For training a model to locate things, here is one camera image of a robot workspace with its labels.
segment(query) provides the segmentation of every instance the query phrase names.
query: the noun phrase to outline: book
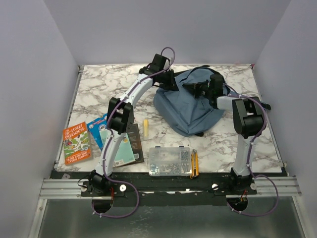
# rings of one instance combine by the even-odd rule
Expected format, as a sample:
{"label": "book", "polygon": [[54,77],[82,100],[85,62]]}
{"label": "book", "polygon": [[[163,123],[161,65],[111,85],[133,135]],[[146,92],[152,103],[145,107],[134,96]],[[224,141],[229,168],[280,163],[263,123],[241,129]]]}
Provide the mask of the book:
{"label": "book", "polygon": [[92,158],[90,137],[85,122],[63,130],[65,164]]}
{"label": "book", "polygon": [[130,130],[127,131],[128,137],[130,139],[133,156],[135,159],[135,162],[132,162],[131,164],[138,164],[144,162],[143,157],[143,151],[142,151],[142,145],[141,145],[141,138],[139,133],[139,126],[138,124],[133,124],[130,128]]}
{"label": "book", "polygon": [[[97,118],[88,123],[88,130],[94,137],[101,151],[106,142],[108,130],[106,129],[107,114],[104,114],[101,118]],[[131,148],[130,140],[128,136],[125,136],[120,143],[119,149],[114,159],[113,166],[119,167],[135,162],[134,154]]]}

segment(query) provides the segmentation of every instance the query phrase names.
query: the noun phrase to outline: blue backpack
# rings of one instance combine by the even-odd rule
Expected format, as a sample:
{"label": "blue backpack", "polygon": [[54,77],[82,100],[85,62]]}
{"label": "blue backpack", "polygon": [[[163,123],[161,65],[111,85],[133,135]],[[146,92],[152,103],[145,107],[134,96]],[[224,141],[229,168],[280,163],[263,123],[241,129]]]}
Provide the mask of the blue backpack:
{"label": "blue backpack", "polygon": [[[154,106],[166,122],[183,136],[203,136],[204,131],[212,128],[222,117],[223,110],[214,109],[203,96],[194,98],[184,87],[184,83],[199,83],[209,80],[219,72],[202,66],[175,73],[179,91],[166,91],[159,88],[154,96]],[[230,90],[223,87],[227,95]]]}

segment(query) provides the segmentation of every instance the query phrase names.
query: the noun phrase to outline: white wall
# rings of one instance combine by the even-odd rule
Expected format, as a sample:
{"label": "white wall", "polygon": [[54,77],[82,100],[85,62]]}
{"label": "white wall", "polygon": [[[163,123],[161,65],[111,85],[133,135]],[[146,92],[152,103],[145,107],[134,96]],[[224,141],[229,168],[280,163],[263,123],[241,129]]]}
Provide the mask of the white wall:
{"label": "white wall", "polygon": [[255,66],[287,170],[317,224],[317,1],[292,0]]}
{"label": "white wall", "polygon": [[290,0],[44,0],[79,64],[255,63]]}
{"label": "white wall", "polygon": [[27,237],[78,67],[42,0],[0,7],[0,237]]}

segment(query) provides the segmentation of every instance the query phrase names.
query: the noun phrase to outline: marble surface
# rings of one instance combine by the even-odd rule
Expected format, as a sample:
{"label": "marble surface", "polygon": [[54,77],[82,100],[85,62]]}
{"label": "marble surface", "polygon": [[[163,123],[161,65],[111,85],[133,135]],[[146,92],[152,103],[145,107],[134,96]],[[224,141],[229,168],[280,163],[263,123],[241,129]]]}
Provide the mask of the marble surface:
{"label": "marble surface", "polygon": [[[85,66],[69,126],[83,121],[89,123],[107,113],[109,99],[122,95],[136,80],[138,71],[143,66]],[[172,68],[175,72],[178,72],[195,66],[197,65],[176,65]],[[249,65],[213,65],[212,68],[219,71],[226,82],[238,92],[249,96],[258,96],[256,83]],[[213,128],[205,132],[203,137],[183,137],[169,127],[153,106],[153,97],[156,90],[156,87],[148,90],[141,97],[134,110],[135,123],[139,125],[141,136],[143,120],[149,120],[149,139],[142,142],[145,162],[114,168],[114,171],[148,172],[149,148],[184,145],[198,151],[201,172],[229,172],[234,163],[238,142],[238,136],[233,128],[232,114],[225,112],[222,119]],[[88,172],[93,170],[98,163],[101,150],[93,137],[91,139],[94,156],[92,160],[66,166],[62,152],[57,170],[60,172]],[[266,127],[255,149],[253,170],[254,172],[281,172],[280,166],[281,162],[278,160],[272,135],[269,128]]]}

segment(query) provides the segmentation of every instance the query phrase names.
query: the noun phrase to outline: clear plastic box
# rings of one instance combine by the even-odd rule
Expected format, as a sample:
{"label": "clear plastic box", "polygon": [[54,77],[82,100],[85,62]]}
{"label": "clear plastic box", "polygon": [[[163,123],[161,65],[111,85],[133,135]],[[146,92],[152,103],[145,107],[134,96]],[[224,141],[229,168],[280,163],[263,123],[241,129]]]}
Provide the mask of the clear plastic box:
{"label": "clear plastic box", "polygon": [[192,174],[189,147],[150,148],[149,175],[189,176]]}

